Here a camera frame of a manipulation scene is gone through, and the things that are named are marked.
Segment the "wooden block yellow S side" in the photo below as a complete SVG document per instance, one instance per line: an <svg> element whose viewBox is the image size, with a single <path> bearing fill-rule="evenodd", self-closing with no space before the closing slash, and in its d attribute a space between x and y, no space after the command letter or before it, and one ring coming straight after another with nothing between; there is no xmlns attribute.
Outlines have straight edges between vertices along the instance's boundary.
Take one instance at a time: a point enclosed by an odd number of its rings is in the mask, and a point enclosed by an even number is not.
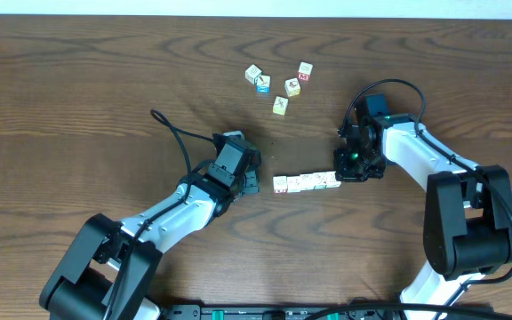
<svg viewBox="0 0 512 320"><path fill-rule="evenodd" d="M326 172L326 187L338 188L341 182L336 179L335 172Z"/></svg>

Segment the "wooden block red letter side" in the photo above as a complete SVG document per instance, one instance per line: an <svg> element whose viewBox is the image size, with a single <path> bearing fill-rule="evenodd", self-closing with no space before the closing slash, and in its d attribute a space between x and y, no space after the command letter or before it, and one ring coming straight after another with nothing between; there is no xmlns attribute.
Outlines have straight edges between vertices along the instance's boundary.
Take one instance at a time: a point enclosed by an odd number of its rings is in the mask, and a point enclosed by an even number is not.
<svg viewBox="0 0 512 320"><path fill-rule="evenodd" d="M275 194L286 193L288 189L287 177L286 176L274 176L273 177L273 188Z"/></svg>

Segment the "wooden block with turtle drawing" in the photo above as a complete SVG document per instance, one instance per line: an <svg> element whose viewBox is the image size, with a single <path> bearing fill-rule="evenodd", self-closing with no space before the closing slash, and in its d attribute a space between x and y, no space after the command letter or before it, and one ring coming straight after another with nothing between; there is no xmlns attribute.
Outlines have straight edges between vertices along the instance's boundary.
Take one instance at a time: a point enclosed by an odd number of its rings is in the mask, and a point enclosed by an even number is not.
<svg viewBox="0 0 512 320"><path fill-rule="evenodd" d="M288 176L286 178L287 192L301 192L301 176Z"/></svg>

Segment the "wooden block red A side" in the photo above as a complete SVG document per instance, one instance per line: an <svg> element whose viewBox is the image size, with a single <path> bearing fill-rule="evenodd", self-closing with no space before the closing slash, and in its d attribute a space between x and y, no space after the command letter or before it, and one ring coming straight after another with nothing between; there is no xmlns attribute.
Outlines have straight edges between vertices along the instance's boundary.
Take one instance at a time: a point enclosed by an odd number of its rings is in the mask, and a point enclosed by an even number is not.
<svg viewBox="0 0 512 320"><path fill-rule="evenodd" d="M304 173L300 175L300 190L312 190L316 186L316 179L313 173Z"/></svg>

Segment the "wooden block airplane green N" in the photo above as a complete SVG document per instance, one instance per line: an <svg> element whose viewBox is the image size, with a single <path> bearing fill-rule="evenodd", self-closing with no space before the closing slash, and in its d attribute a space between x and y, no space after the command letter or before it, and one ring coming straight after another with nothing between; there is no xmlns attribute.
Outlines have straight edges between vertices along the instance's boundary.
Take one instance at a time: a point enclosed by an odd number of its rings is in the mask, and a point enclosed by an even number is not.
<svg viewBox="0 0 512 320"><path fill-rule="evenodd" d="M314 189L327 188L327 175L325 172L314 172Z"/></svg>

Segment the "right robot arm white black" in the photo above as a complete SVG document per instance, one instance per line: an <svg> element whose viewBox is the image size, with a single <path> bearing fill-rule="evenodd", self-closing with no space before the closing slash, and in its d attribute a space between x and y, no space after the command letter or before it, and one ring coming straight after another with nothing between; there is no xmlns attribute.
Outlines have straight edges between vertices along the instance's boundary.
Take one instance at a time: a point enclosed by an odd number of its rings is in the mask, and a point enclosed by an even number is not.
<svg viewBox="0 0 512 320"><path fill-rule="evenodd" d="M335 178L380 179L396 164L425 191L427 260L402 290L405 304L451 306L470 286L512 277L512 192L508 173L481 166L434 138L419 116L393 115L383 94L358 94L334 152Z"/></svg>

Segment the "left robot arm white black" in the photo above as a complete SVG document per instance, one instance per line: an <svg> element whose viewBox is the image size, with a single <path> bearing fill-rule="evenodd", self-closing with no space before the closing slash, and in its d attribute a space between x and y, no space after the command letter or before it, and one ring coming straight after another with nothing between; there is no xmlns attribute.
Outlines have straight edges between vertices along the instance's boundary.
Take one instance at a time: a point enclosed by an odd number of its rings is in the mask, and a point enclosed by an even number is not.
<svg viewBox="0 0 512 320"><path fill-rule="evenodd" d="M160 317L146 296L163 255L260 190L259 150L240 132L216 134L213 143L207 172L184 176L165 200L120 221L99 213L83 224L39 296L52 319Z"/></svg>

